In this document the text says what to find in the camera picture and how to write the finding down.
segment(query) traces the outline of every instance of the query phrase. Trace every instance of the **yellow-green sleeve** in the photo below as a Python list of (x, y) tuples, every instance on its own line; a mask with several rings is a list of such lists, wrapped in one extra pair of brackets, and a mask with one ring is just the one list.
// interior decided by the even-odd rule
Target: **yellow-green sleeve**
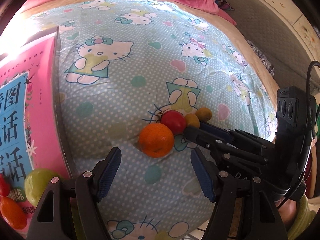
[(289, 240), (294, 240), (295, 238), (297, 238), (310, 225), (316, 215), (314, 211), (310, 211), (308, 198), (306, 197), (306, 195), (303, 195), (297, 208), (297, 217), (292, 227), (288, 231)]

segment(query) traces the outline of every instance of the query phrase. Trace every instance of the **tomato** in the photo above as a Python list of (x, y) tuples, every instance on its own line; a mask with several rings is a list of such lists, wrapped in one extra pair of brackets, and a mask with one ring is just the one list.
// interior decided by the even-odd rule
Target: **tomato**
[(6, 197), (10, 194), (10, 185), (5, 181), (4, 176), (0, 173), (0, 195)]
[(4, 220), (13, 229), (21, 230), (27, 225), (27, 217), (22, 208), (11, 198), (3, 197), (0, 202), (0, 212)]
[(183, 115), (175, 110), (165, 112), (161, 116), (160, 123), (168, 127), (174, 135), (183, 133), (186, 127), (186, 120), (184, 120)]

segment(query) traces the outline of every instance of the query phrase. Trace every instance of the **light blue fabric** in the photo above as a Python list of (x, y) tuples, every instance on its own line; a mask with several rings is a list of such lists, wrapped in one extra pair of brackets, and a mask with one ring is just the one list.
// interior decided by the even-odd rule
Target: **light blue fabric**
[(31, 20), (60, 27), (61, 106), (78, 171), (91, 170), (112, 146), (122, 151), (99, 203), (114, 239), (172, 239), (211, 215), (190, 163), (193, 143), (177, 135), (158, 159), (137, 149), (139, 132), (159, 112), (208, 107), (214, 125), (274, 137), (270, 99), (246, 59), (224, 33), (174, 4), (97, 0)]

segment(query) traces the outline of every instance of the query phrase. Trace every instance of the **small yellow fruit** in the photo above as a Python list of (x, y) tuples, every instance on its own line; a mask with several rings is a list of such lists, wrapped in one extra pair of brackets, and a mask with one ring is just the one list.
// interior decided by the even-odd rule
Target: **small yellow fruit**
[(186, 114), (184, 119), (186, 120), (186, 125), (187, 126), (193, 126), (193, 127), (196, 127), (196, 128), (200, 127), (199, 119), (195, 114)]
[(195, 115), (198, 117), (199, 121), (208, 122), (212, 117), (212, 112), (207, 107), (201, 107), (198, 111), (196, 111)]

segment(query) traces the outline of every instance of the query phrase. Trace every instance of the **green fruit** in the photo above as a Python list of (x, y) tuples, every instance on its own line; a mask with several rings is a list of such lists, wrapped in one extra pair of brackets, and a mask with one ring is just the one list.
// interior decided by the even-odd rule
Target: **green fruit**
[(24, 181), (24, 191), (31, 205), (37, 206), (45, 188), (53, 177), (60, 176), (49, 169), (34, 169), (28, 174)]

